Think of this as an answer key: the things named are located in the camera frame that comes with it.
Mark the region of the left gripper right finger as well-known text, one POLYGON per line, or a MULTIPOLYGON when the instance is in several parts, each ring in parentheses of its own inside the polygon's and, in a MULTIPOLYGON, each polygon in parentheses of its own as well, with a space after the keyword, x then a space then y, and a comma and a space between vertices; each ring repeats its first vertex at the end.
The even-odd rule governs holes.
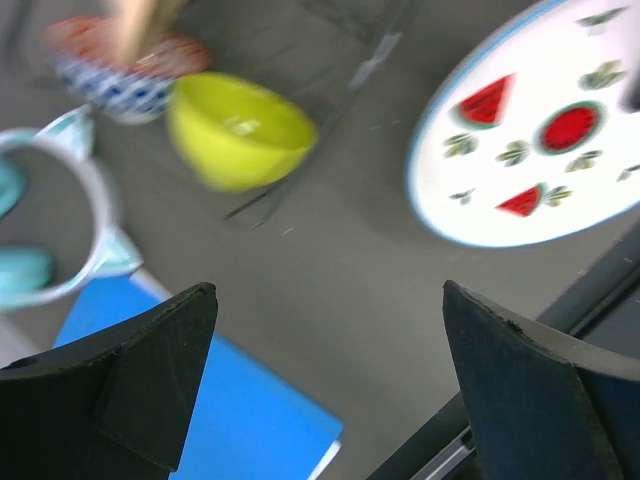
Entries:
POLYGON ((638 478, 638 360, 451 280, 443 319, 485 478, 638 478))

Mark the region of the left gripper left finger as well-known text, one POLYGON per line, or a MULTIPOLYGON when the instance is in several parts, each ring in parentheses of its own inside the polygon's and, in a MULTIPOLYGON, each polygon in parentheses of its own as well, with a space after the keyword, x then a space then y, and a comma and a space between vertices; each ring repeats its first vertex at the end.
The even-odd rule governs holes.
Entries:
POLYGON ((4 479, 166 479, 178 469, 216 324, 200 283, 1 370, 4 479))

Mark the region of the lime green bowl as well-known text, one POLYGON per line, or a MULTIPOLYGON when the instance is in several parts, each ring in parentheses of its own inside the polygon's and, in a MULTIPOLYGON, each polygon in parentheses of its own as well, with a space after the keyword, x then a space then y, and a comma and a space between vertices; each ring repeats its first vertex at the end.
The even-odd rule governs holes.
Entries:
POLYGON ((166 119, 177 155, 202 183, 223 192, 278 182, 319 139, 315 123, 296 104, 220 72, 176 80, 166 119))

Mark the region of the beige bird plate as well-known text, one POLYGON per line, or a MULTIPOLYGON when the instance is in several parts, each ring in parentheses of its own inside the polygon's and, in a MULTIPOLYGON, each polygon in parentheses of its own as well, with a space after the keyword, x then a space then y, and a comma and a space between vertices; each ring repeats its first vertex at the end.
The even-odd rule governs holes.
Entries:
POLYGON ((113 56, 117 65, 133 66, 169 28, 186 0, 106 1, 113 24, 113 56))

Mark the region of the black wire dish rack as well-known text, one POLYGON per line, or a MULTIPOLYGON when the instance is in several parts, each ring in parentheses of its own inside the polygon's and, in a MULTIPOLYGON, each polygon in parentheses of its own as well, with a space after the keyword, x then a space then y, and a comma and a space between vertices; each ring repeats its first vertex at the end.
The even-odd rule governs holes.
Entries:
POLYGON ((266 223, 321 157, 327 141, 413 22, 418 1, 282 1, 258 49, 277 37, 280 50, 254 61, 236 57, 234 72, 283 94, 315 121, 319 138, 283 179, 254 187, 225 218, 255 229, 266 223))

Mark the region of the blue white patterned bowl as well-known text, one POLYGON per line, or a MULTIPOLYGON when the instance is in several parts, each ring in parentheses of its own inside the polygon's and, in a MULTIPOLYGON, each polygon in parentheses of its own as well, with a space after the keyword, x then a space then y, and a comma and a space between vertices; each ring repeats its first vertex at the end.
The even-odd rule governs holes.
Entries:
POLYGON ((54 56, 52 65, 72 95, 118 123, 149 123, 168 107, 171 78, 123 72, 74 56, 54 56))

